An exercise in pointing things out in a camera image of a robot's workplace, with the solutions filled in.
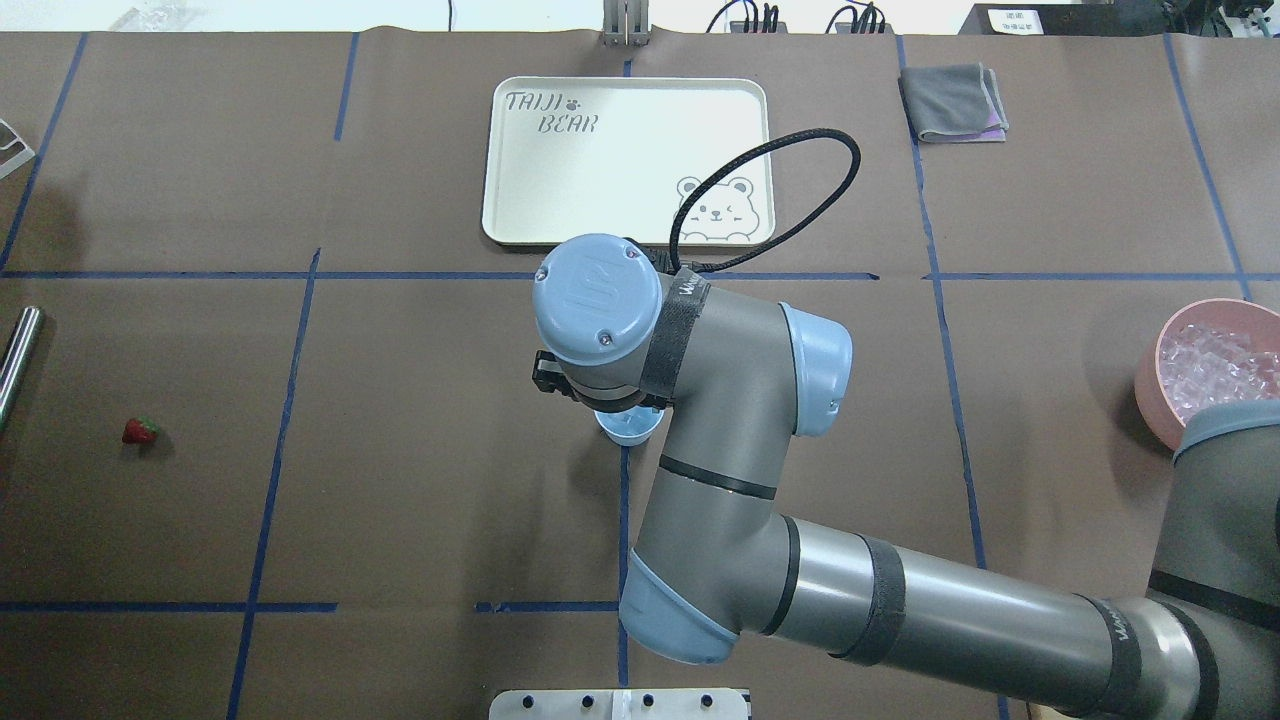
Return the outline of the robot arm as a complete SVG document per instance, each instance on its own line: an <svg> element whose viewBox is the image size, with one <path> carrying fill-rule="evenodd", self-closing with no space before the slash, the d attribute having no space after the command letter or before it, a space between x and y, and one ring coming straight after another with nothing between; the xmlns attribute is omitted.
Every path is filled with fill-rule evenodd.
<svg viewBox="0 0 1280 720"><path fill-rule="evenodd" d="M532 282L585 400L672 405L620 620L669 660L748 635L1088 719L1277 716L1277 404L1172 450L1156 327L1217 282L759 284L584 236Z"/></svg>

